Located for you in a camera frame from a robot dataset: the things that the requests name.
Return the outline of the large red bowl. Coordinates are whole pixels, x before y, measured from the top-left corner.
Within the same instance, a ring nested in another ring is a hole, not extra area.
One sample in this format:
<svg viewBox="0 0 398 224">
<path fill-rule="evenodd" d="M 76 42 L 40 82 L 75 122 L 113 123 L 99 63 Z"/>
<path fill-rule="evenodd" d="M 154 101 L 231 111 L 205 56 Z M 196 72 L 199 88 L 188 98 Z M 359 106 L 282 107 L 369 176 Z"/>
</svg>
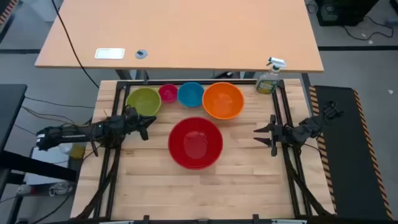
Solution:
<svg viewBox="0 0 398 224">
<path fill-rule="evenodd" d="M 189 117 L 179 121 L 171 130 L 168 149 L 180 166 L 200 170 L 213 165 L 223 150 L 223 136 L 209 119 Z"/>
</svg>

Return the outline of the black side table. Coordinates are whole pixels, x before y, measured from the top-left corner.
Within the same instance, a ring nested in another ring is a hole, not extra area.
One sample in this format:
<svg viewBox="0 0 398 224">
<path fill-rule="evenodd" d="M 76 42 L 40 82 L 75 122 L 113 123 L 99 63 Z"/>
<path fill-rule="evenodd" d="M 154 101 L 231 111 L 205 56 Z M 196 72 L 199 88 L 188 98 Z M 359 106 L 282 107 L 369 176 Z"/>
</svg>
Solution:
<svg viewBox="0 0 398 224">
<path fill-rule="evenodd" d="M 26 90 L 25 84 L 0 84 L 0 152 L 5 148 Z"/>
</svg>

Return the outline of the black computer tower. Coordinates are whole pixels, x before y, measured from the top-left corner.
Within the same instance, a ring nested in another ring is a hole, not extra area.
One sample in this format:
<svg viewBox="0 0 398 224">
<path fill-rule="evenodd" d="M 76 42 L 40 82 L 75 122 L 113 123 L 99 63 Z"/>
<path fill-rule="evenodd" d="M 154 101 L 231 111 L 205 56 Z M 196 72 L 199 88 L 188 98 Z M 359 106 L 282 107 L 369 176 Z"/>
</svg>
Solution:
<svg viewBox="0 0 398 224">
<path fill-rule="evenodd" d="M 315 0 L 321 26 L 356 26 L 379 0 Z"/>
</svg>

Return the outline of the orange bowl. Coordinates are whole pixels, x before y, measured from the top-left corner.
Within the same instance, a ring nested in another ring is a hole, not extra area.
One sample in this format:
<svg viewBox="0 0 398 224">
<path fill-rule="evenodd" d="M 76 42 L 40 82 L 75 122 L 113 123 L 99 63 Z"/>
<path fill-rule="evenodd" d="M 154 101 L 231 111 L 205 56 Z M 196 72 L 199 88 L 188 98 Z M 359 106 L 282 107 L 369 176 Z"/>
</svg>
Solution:
<svg viewBox="0 0 398 224">
<path fill-rule="evenodd" d="M 244 108 L 244 95 L 236 85 L 218 82 L 205 89 L 202 105 L 205 111 L 216 119 L 233 119 Z"/>
</svg>

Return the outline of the clear plastic bottle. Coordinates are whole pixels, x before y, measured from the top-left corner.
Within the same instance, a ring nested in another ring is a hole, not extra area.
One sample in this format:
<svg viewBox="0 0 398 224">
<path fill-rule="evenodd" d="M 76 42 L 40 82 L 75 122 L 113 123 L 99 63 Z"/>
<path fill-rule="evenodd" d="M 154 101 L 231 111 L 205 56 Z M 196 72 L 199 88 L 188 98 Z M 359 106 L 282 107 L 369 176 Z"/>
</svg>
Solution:
<svg viewBox="0 0 398 224">
<path fill-rule="evenodd" d="M 61 143 L 59 148 L 60 152 L 74 159 L 81 159 L 85 154 L 85 148 L 81 144 Z"/>
</svg>

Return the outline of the blue bowl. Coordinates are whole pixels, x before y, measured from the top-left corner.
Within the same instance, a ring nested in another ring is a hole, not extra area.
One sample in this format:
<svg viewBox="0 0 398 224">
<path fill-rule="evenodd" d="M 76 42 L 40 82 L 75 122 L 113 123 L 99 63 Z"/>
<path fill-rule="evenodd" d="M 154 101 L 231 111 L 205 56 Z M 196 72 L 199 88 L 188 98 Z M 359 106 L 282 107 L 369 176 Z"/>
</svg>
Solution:
<svg viewBox="0 0 398 224">
<path fill-rule="evenodd" d="M 178 89 L 177 99 L 182 105 L 196 107 L 202 104 L 204 87 L 197 82 L 187 82 Z"/>
</svg>

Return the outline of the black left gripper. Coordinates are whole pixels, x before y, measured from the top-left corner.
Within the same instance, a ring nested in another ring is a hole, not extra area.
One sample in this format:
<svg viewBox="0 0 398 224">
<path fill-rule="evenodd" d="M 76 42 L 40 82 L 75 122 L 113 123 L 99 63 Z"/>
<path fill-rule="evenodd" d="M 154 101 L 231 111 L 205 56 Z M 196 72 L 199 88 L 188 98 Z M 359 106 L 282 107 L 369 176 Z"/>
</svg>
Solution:
<svg viewBox="0 0 398 224">
<path fill-rule="evenodd" d="M 156 119 L 156 116 L 141 116 L 134 107 L 124 108 L 124 134 L 131 134 L 134 131 L 140 133 L 143 141 L 149 139 L 147 129 Z"/>
</svg>

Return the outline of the black clamp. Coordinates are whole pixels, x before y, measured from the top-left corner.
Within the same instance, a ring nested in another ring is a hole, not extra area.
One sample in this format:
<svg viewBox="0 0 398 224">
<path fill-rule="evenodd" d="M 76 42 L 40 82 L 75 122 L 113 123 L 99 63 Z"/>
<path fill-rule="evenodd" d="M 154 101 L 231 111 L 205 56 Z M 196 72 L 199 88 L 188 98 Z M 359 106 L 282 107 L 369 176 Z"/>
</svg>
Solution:
<svg viewBox="0 0 398 224">
<path fill-rule="evenodd" d="M 329 101 L 323 108 L 323 115 L 326 121 L 331 121 L 335 118 L 339 118 L 344 114 L 337 108 L 337 103 L 334 101 Z"/>
</svg>

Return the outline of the small pink bowl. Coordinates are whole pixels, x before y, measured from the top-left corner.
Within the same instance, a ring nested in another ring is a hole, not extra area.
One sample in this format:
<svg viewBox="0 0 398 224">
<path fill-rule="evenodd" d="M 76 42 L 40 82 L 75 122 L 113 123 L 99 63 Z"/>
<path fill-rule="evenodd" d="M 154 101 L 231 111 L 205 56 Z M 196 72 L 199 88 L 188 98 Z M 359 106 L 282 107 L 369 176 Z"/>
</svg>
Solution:
<svg viewBox="0 0 398 224">
<path fill-rule="evenodd" d="M 173 84 L 162 85 L 159 88 L 161 100 L 165 103 L 173 103 L 177 100 L 178 88 Z"/>
</svg>

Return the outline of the white rectangular desk plate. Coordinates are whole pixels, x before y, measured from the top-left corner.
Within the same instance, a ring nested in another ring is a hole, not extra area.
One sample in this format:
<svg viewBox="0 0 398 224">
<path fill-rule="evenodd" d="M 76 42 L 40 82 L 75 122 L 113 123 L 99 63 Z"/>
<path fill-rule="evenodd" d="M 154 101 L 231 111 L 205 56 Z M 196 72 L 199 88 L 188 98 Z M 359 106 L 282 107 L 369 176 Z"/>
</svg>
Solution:
<svg viewBox="0 0 398 224">
<path fill-rule="evenodd" d="M 125 49 L 122 48 L 98 48 L 95 59 L 121 60 L 124 58 Z"/>
</svg>

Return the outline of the black mat with hazard stripes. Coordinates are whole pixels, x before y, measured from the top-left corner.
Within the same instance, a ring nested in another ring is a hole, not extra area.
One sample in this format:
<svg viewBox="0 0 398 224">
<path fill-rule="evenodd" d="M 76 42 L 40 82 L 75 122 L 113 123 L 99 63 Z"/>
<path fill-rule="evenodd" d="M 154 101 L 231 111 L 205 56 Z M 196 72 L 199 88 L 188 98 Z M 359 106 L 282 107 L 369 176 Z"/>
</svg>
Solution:
<svg viewBox="0 0 398 224">
<path fill-rule="evenodd" d="M 310 86 L 313 115 L 329 101 L 344 114 L 322 126 L 317 139 L 335 213 L 345 218 L 392 220 L 382 175 L 356 90 Z"/>
</svg>

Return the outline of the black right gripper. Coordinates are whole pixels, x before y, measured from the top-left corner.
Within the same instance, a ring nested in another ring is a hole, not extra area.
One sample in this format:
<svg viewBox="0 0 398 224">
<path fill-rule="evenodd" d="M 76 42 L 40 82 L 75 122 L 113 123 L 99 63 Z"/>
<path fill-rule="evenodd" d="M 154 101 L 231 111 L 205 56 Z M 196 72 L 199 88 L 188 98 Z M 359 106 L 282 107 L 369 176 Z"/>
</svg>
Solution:
<svg viewBox="0 0 398 224">
<path fill-rule="evenodd" d="M 288 126 L 283 126 L 276 123 L 276 116 L 274 114 L 270 117 L 270 123 L 260 129 L 254 130 L 255 133 L 268 133 L 271 132 L 270 138 L 257 138 L 255 140 L 264 143 L 268 147 L 271 147 L 271 156 L 275 157 L 277 155 L 276 142 L 281 142 L 288 145 L 299 146 L 297 138 L 294 136 L 294 130 Z"/>
</svg>

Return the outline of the green bowl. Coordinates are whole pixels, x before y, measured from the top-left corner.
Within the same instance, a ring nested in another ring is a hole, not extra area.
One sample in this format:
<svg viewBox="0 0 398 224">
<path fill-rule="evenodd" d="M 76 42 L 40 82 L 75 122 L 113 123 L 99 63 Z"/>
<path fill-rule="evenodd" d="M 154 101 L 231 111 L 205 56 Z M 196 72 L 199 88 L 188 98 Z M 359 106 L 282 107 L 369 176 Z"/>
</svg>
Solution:
<svg viewBox="0 0 398 224">
<path fill-rule="evenodd" d="M 153 88 L 137 88 L 127 98 L 126 104 L 144 116 L 154 116 L 160 110 L 162 100 Z"/>
</svg>

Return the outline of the white box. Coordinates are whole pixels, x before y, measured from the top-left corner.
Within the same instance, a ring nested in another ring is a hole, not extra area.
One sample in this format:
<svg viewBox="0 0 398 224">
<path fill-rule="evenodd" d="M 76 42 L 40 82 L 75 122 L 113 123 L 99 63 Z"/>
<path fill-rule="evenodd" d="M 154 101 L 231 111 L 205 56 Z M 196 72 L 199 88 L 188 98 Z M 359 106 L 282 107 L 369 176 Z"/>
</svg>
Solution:
<svg viewBox="0 0 398 224">
<path fill-rule="evenodd" d="M 53 184 L 77 181 L 77 171 L 69 168 L 70 156 L 57 146 L 47 151 L 34 147 L 24 181 L 28 185 Z"/>
</svg>

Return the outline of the light wooden desk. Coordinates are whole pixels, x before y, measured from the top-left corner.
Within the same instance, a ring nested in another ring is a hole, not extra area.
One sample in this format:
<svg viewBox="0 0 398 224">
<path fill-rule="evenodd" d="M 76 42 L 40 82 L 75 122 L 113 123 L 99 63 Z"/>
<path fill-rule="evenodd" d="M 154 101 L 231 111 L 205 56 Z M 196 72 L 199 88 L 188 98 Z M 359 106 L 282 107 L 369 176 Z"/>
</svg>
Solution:
<svg viewBox="0 0 398 224">
<path fill-rule="evenodd" d="M 95 59 L 98 48 L 124 58 Z M 264 71 L 269 57 L 323 71 L 304 0 L 64 0 L 35 64 Z"/>
</svg>

